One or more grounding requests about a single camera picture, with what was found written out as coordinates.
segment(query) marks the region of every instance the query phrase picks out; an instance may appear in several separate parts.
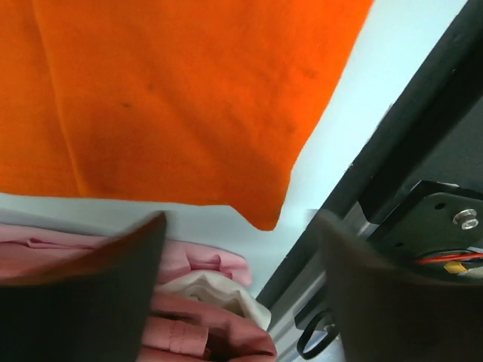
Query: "pink clothing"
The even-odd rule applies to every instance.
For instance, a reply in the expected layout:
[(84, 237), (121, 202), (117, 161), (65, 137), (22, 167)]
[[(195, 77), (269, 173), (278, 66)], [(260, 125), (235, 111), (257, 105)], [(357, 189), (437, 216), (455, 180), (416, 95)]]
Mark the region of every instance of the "pink clothing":
[(211, 270), (248, 286), (252, 276), (247, 261), (225, 250), (185, 241), (168, 241), (162, 256), (163, 273), (159, 283), (187, 275), (195, 270)]
[[(276, 350), (270, 335), (254, 323), (215, 305), (209, 305), (181, 296), (157, 292), (151, 301), (151, 309), (161, 315), (169, 315), (194, 326), (208, 330), (208, 360), (227, 360), (232, 362), (275, 362)], [(157, 341), (158, 345), (169, 343)], [(198, 343), (188, 336), (184, 343)], [(199, 362), (200, 357), (190, 357), (173, 353), (167, 348), (147, 348), (143, 342), (137, 362)]]
[(205, 356), (208, 328), (183, 321), (149, 316), (143, 333), (143, 346), (196, 358)]
[[(100, 236), (0, 224), (0, 262), (9, 264), (9, 268), (0, 268), (0, 278), (12, 276), (12, 273), (25, 274), (50, 262), (78, 256), (108, 240)], [(205, 245), (166, 241), (158, 282), (164, 284), (194, 270), (219, 272), (244, 286), (252, 282), (250, 268), (241, 256)]]

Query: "pile of clothes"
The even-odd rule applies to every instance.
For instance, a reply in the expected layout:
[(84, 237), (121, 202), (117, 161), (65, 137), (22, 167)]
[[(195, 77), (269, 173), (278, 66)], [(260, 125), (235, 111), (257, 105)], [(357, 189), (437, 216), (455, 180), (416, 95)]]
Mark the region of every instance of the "pile of clothes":
[[(108, 238), (0, 224), (0, 278), (88, 253)], [(272, 362), (270, 312), (245, 289), (245, 259), (225, 250), (166, 241), (138, 362)]]

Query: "orange towel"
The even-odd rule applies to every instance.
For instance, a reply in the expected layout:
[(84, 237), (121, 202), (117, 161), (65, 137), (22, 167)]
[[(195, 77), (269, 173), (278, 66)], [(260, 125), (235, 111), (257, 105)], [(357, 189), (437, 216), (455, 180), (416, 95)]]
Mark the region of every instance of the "orange towel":
[(371, 1), (1, 1), (0, 191), (273, 229)]

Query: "white fabric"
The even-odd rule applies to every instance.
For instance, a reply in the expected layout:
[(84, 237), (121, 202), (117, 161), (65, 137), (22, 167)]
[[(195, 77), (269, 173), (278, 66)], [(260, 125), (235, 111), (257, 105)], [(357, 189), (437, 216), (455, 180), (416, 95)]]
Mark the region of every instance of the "white fabric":
[(157, 291), (195, 299), (226, 309), (253, 321), (267, 330), (272, 315), (236, 281), (215, 271), (193, 271), (166, 284), (158, 285)]

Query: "silver screw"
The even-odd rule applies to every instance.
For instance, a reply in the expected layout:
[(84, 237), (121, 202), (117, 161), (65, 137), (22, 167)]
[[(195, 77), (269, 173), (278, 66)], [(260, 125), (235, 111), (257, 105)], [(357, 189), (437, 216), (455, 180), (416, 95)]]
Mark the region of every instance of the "silver screw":
[(478, 226), (479, 221), (476, 219), (476, 210), (466, 209), (457, 213), (453, 222), (461, 226), (462, 230), (471, 230)]

